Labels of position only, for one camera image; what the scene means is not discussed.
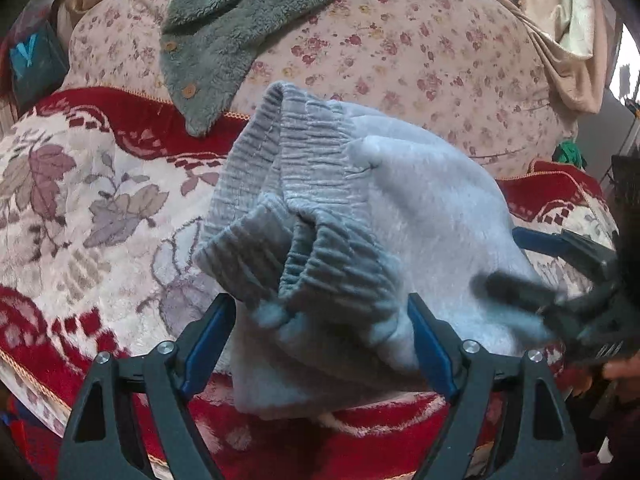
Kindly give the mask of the person's right hand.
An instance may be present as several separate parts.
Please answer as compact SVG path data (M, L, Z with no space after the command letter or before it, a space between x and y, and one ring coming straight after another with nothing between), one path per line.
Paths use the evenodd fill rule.
M601 376L616 383L616 394L623 402L639 399L640 390L640 356L636 353L628 359L614 360L605 363L601 368ZM593 383L593 372L588 368L576 370L572 385L572 396L579 396L588 391Z

